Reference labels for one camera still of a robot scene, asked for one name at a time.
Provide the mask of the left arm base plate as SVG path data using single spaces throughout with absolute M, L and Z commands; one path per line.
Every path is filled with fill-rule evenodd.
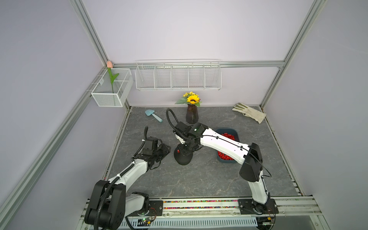
M 148 205 L 144 205 L 141 210 L 135 211 L 129 214 L 129 217 L 138 216 L 162 216 L 163 215 L 163 201 L 161 200 L 150 200 Z

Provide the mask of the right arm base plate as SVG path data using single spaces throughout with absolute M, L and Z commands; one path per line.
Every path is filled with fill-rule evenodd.
M 253 199 L 239 199 L 238 200 L 240 212 L 242 215 L 246 214 L 278 214 L 279 210 L 275 200 L 268 198 L 265 204 L 254 201 Z

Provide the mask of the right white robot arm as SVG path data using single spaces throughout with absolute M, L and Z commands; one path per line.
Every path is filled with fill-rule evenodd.
M 176 138 L 180 141 L 174 151 L 174 158 L 180 165 L 187 165 L 193 153 L 201 147 L 209 147 L 234 159 L 241 165 L 239 175 L 246 180 L 252 192 L 255 213 L 260 213 L 270 202 L 270 194 L 263 179 L 263 158 L 257 144 L 243 144 L 229 139 L 213 129 L 196 123 L 188 126 L 179 122 L 172 126 Z

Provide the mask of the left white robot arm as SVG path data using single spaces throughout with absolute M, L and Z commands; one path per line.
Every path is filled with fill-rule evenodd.
M 155 169 L 154 164 L 160 164 L 170 152 L 171 147 L 162 140 L 154 137 L 145 138 L 128 167 L 116 176 L 95 184 L 84 223 L 93 226 L 95 230 L 116 230 L 128 215 L 148 214 L 150 212 L 148 194 L 133 192 L 127 196 L 126 193 L 142 175 Z

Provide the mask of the black dome screw fixture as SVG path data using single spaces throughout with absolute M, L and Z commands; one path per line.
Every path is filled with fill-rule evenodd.
M 174 158 L 175 160 L 180 164 L 180 165 L 188 165 L 192 158 L 193 158 L 193 153 L 189 153 L 187 155 L 182 154 L 182 152 L 180 151 L 180 153 L 177 152 L 179 148 L 175 148 L 174 150 Z

